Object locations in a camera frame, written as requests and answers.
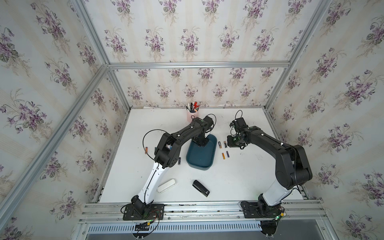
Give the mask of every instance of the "white eraser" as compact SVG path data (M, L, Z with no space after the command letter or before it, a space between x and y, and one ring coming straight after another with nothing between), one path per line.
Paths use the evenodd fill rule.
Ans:
M164 183L163 185L159 186L157 188L157 191L159 193L165 192L166 190L170 189L174 185L176 185L176 181L174 179L171 179L168 182Z

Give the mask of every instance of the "purple flower pattern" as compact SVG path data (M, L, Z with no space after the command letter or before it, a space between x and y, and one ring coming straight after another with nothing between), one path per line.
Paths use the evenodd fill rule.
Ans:
M336 170L336 164L329 166L322 164L320 171L316 175L315 184L320 188L323 188L325 185L331 185L334 189L337 189L339 188L339 183L343 183L338 175L339 171Z
M217 101L220 101L223 98L224 93L227 91L228 91L228 89L226 88L226 86L223 86L223 84L221 84L221 83L216 84L215 88L212 89L212 92L214 93L215 99Z
M300 146L311 147L313 141L314 140L312 138L312 131L309 127L304 130L300 129L299 136L297 137L297 144L299 144Z
M117 59L119 62L124 62L127 55L127 49L125 48L126 43L124 39L120 37L120 28L114 28L112 31L104 30L106 46L112 48L112 57Z
M181 77L181 71L184 71L184 68L173 68L173 69L168 69L168 72L170 73L170 77L172 81L175 81L175 83L180 82Z
M91 96L91 100L92 100L92 103L93 105L97 105L98 106L98 109L99 111L102 113L102 112L105 112L106 110L106 105L105 105L105 101L104 101L104 96L103 96L103 92L100 90L100 88L96 89L94 92L93 92L93 95Z
M185 107L185 103L182 103L179 100L173 100L172 107Z
M278 69L279 68L261 68L262 75L260 81L262 81L262 84L268 82L270 76Z
M35 104L32 101L24 101L19 99L22 95L21 89L17 89L15 95L10 93L11 105L3 104L0 106L0 111L11 118L7 118L7 125L14 126L17 134L28 128L30 138L36 142L41 142L41 138L49 139L53 129L51 128L52 121L48 122L44 119L47 115L40 110L41 105Z
M85 150L83 155L77 156L76 165L80 167L80 172L93 173L94 170L97 171L97 163L92 159L91 154L91 151Z
M158 84L156 89L157 94L162 101L167 102L169 100L169 93L171 93L171 89L164 84Z
M85 195L87 195L88 202L94 202L94 197L96 194L97 189L99 188L99 179L96 178L96 180L93 180L92 183L87 186L87 191L85 191Z
M312 118L314 113L317 112L324 112L325 106L328 106L328 103L324 102L324 93L318 92L316 95L311 95L309 99L309 104L307 107L304 109L305 112L305 117Z
M95 125L97 130L99 130L99 135L103 135L106 139L111 139L111 131L107 126L107 119L101 119Z
M285 89L286 89L286 94L290 94L292 92L292 89L294 87L298 87L300 86L300 81L303 80L301 77L300 77L300 71L295 69L293 71L293 73L291 73L288 77L288 83L287 85L285 86Z
M246 74L246 68L232 68L229 72L229 75L231 75L231 78L229 79L229 83L233 86L237 86L241 79L244 78L244 74Z
M119 100L117 97L109 97L109 103L111 104L111 110L120 115Z
M229 28L225 25L223 28L223 33L219 35L220 42L221 42L221 54L225 53L224 57L231 54L232 52L232 45L236 40L240 38L240 35L237 34L237 31L239 29L233 29L232 26L229 26Z
M11 38L15 35L9 28L4 28L0 38L0 60L6 65L5 68L11 68L13 73L18 76L18 68L21 67L25 74L29 77L29 70L31 69L27 63L28 60L23 60L24 54L20 54L15 49L15 45L12 43Z
M116 123L116 125L113 127L113 129L115 129L116 134L118 134L118 133L121 131L121 126L122 126L122 124L118 122L118 123Z
M41 25L43 34L51 34L57 50L61 50L68 56L70 52L69 40L64 37L66 34L65 29L61 25L61 20L56 16L56 13L51 11L46 5L33 2L31 4L33 10L36 11L36 20Z
M150 71L150 69L135 69L134 70L134 72L137 73L137 78L140 81L143 81L144 84L149 82L149 78L148 78L148 72L149 71Z
M176 7L177 1L181 2L181 0L159 0L160 5L163 7L163 15L165 16L165 21L169 20L170 25L176 23Z
M378 240L376 229L377 226L373 225L372 217L368 215L360 216L356 212L351 211L349 220L341 219L340 225L342 230L340 231L343 237L354 237L361 240L374 239Z
M358 106L363 100L369 101L375 93L377 82L379 80L384 82L384 75L373 77L372 74L372 71L366 70L363 75L353 76L352 81L346 82L345 85L348 87L348 91L341 92L335 97L335 99L339 100L334 107L338 107L340 110L346 108L352 110L352 103Z
M284 22L289 22L288 26L290 24L294 24L300 15L300 11L304 8L304 5L310 3L311 1L312 0L289 0L288 6L290 8L288 9L288 13L285 14Z
M202 87L207 86L210 83L210 79L214 74L213 68L199 68L197 75L200 75L199 83L201 83Z
M342 16L348 16L351 11L351 1L349 0L336 0L331 3L328 9L328 17L323 22L320 32L321 36L327 35L335 28L335 23L340 20Z
M370 53L375 54L374 49L380 48L379 44L384 40L384 16L376 17L372 21L374 22L371 23L369 28L372 32L365 39L361 40L361 45L358 49L362 49L363 53L358 57L368 57Z
M312 70L310 82L313 81L312 84L321 83L321 78L327 78L328 74L333 73L337 66L338 58L343 56L346 56L346 54L342 50L335 52L334 48L330 48L328 53L324 53L316 61L318 67Z
M76 46L80 49L80 51L79 51L80 55L79 56L83 60L83 63L87 63L88 64L89 70L92 73L96 74L96 72L99 69L99 65L96 63L96 57L94 55L93 49L91 48L90 45L88 45L85 42L85 38L86 37L83 36L81 38L82 41L78 42L76 44Z
M262 57L266 56L266 52L269 51L271 45L273 45L273 36L272 33L276 31L278 28L271 28L271 30L267 31L263 29L261 31L261 36L257 36L256 41L253 43L253 46L257 48L252 51L252 57L255 61L260 60Z
M111 0L111 3L118 7L118 15L120 16L121 21L125 21L128 26L133 22L131 16L131 2L134 2L134 0Z
M285 54L285 58L289 59L291 57L293 50L296 48L296 45L299 42L302 33L303 31L300 30L299 34L291 39L291 42L288 45L288 47L290 47L291 49Z
M289 104L288 106L285 106L284 108L284 113L281 116L281 119L283 120L281 124L286 124L288 120L293 120L295 119L295 108L292 106L292 103Z
M108 148L107 145L104 147L104 153L101 155L101 158L103 159L104 163L107 164L111 158L112 149Z
M209 21L209 25L216 22L217 19L217 8L220 2L223 2L224 0L201 0L201 3L205 6L204 11L204 20Z
M193 27L191 30L183 29L184 34L180 38L180 46L183 46L182 56L187 59L187 61L192 61L193 57L196 55L198 50L197 45L200 44L199 38L196 36L196 31L200 29Z
M358 180L351 182L350 185L354 188L348 193L354 195L354 199L359 202L365 202L370 207L370 203L373 203L377 207L381 207L384 204L384 180L382 174L373 171L370 174L364 174L366 183L362 183Z
M361 132L351 131L351 127L348 124L344 124L343 127L335 126L333 129L329 129L330 137L323 137L320 140L324 141L320 148L324 149L324 152L333 154L333 150L340 152L343 149L348 151L348 148L352 145L354 138L361 138Z
M73 138L79 136L80 142L85 144L85 141L89 142L91 137L91 129L87 129L88 124L85 122L85 118L78 116L74 121L73 126L70 128L69 132L72 134Z
M141 104L143 94L140 92L138 86L128 87L127 95L128 97L131 97L137 105Z
M62 198L53 203L53 208L49 210L49 213L55 216L55 222L64 219L65 216L68 218L75 217L76 211L81 208L81 203L79 200L75 201L72 194L73 191L68 193L64 191Z
M263 10L266 8L267 0L246 0L243 10L248 13L243 18L242 26L245 25L245 31L252 30L258 24L258 18L263 17Z
M43 169L40 179L47 179L47 177L51 178L52 181L60 181L60 175L64 174L67 176L67 168L66 166L59 163L59 160L55 156L51 157L48 164L45 165L45 168Z
M255 88L249 84L244 84L243 88L240 89L240 98L243 100L248 99L249 95L255 91Z
M282 142L288 143L288 142L291 141L291 139L289 138L288 129L285 129L284 131L281 131L280 132L280 137L281 137L281 141Z
M67 91L69 94L77 95L76 82L74 82L70 77L68 70L69 66L67 63L64 63L60 60L58 62L55 60L50 60L49 63L45 62L45 66L51 72L51 81L54 81L55 83L61 83L65 91Z
M149 36L145 36L145 45L151 48L148 50L149 57L153 57L155 62L161 61L163 56L161 52L164 51L165 42L159 33L161 30L162 28L159 27L155 27L153 31L151 29L146 30Z
M185 94L187 102L191 101L198 91L199 90L197 89L197 87L193 86L192 84L186 84L185 88L183 89L183 92Z
M146 100L144 106L145 107L150 107L150 108L158 108L159 107L157 102L152 102L151 100Z
M11 218L12 225L8 225L5 227L2 233L3 240L29 240L33 237L32 227L28 229L26 227L22 231L19 231L18 227L16 227L13 223L17 221L17 217Z

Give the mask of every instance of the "black robot arm segment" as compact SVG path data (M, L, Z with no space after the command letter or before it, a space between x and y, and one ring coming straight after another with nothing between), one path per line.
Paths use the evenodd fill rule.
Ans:
M205 137L208 130L212 130L214 124L212 118L194 118L192 122L178 132L164 133L155 150L155 162L163 168L173 167L179 159L181 146L192 139L198 146L205 146L209 139Z
M276 159L276 179L286 189L312 179L312 171L302 146L282 143L256 126L248 127L243 118L233 120L230 126L235 128L236 135L227 137L228 146L244 149L252 143L269 153Z

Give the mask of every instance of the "white tabletop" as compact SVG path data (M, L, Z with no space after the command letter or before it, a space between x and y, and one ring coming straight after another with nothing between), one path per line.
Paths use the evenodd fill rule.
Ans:
M161 182L163 184L175 179L176 186L161 194L156 192L155 202L257 200L258 196L270 187L276 179L275 159L271 155L253 144L243 150L224 147L224 141L230 134L229 123L235 119L238 110L234 108L199 110L200 118L210 113L216 115L217 122L211 134L221 142L222 149L216 147L212 166L203 171L188 165L185 156L190 141L186 142L180 151L181 165L176 164L170 168ZM258 126L268 135L274 136L262 108L241 110L248 126ZM142 149L144 134L157 128L169 133L179 131L189 124L186 111L186 109L132 109L100 202L130 202L131 198L137 195L153 166L153 160ZM152 157L162 134L161 131L153 131L145 137L144 146L148 147ZM198 180L210 191L208 197L192 186L194 180ZM293 191L286 198L290 199L303 198L298 191Z

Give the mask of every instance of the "aluminum rail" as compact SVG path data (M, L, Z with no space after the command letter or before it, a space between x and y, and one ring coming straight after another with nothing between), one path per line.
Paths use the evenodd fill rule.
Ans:
M289 61L221 61L221 62L160 62L160 63L111 63L111 69L161 69L161 68L286 68Z

